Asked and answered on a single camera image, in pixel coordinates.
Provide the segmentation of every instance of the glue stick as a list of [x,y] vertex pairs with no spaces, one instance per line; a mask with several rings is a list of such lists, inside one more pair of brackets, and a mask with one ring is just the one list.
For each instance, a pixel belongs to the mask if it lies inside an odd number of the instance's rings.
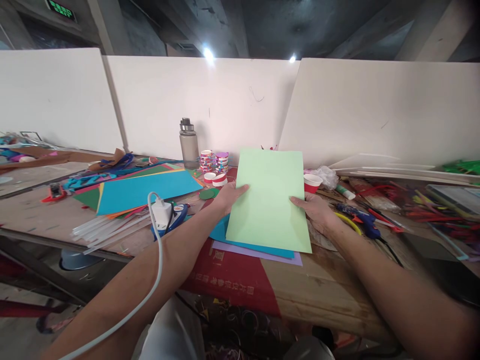
[[335,190],[337,190],[340,194],[342,194],[348,200],[355,199],[356,195],[350,190],[347,190],[346,188],[344,188],[342,185],[337,185]]

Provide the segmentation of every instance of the purple paper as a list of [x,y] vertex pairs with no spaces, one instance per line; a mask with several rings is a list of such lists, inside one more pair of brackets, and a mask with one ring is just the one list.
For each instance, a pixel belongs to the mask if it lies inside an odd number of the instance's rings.
[[231,244],[228,244],[228,243],[225,243],[225,242],[220,242],[220,241],[214,241],[213,245],[211,247],[213,249],[228,251],[228,252],[236,253],[236,254],[247,255],[247,256],[254,257],[254,258],[261,258],[261,259],[266,259],[266,260],[278,261],[278,262],[285,263],[285,264],[303,266],[302,258],[300,257],[300,253],[296,252],[296,251],[294,252],[294,258],[289,259],[289,258],[286,258],[286,257],[270,255],[270,254],[267,254],[265,252],[250,250],[250,249],[247,249],[245,247],[231,245]]

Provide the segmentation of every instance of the floor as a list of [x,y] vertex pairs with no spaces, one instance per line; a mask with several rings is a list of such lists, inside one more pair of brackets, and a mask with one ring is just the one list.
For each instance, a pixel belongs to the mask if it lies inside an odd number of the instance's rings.
[[[120,271],[125,264],[120,262],[100,262],[85,270],[62,271],[59,267],[61,251],[56,248],[19,242],[20,245],[37,259],[42,260],[53,270],[61,273],[79,287],[101,289]],[[35,292],[19,289],[0,283],[0,299],[13,302],[45,305],[48,298]],[[78,306],[71,305],[61,314],[50,314],[47,324],[58,324],[75,315]],[[37,318],[0,317],[0,359],[32,360],[61,334],[62,330],[52,334],[42,334],[36,328]]]

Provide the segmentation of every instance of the ceiling light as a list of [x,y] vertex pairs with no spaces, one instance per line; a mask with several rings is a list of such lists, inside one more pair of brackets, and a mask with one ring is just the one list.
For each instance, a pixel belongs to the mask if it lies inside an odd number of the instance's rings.
[[214,54],[212,53],[212,51],[208,48],[208,47],[205,47],[203,49],[203,56],[205,56],[205,59],[209,62],[209,63],[212,63],[215,59],[215,56]]

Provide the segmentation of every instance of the exit sign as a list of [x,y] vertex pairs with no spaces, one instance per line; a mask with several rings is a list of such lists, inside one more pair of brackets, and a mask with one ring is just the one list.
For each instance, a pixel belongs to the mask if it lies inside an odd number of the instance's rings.
[[58,2],[53,0],[46,0],[46,4],[48,5],[48,8],[50,10],[57,12],[63,15],[64,17],[69,18],[70,20],[73,20],[74,22],[77,22],[77,19],[75,18],[75,14],[72,10],[67,9],[65,6],[62,6]]

